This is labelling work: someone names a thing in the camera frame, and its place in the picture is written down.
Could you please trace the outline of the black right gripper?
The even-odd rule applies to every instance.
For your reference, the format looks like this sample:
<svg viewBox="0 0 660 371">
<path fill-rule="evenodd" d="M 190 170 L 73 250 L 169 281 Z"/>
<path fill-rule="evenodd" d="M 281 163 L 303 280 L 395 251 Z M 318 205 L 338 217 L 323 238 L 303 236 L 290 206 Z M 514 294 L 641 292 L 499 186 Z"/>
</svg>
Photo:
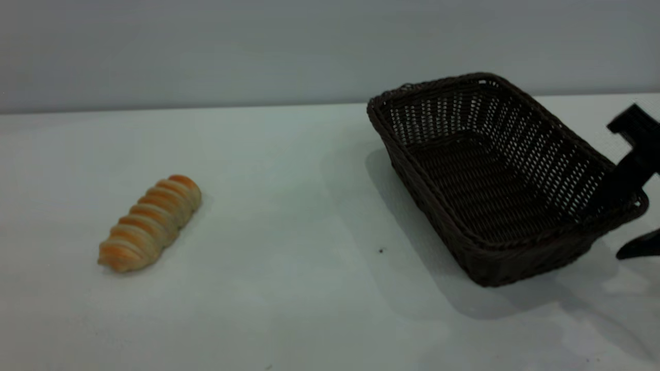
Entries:
<svg viewBox="0 0 660 371">
<path fill-rule="evenodd" d="M 592 214 L 605 213 L 642 190 L 659 168 L 659 124 L 642 107 L 632 104 L 614 117 L 607 129 L 632 147 L 603 179 L 592 195 Z M 617 252 L 617 259 L 659 256 L 659 230 L 630 240 Z"/>
</svg>

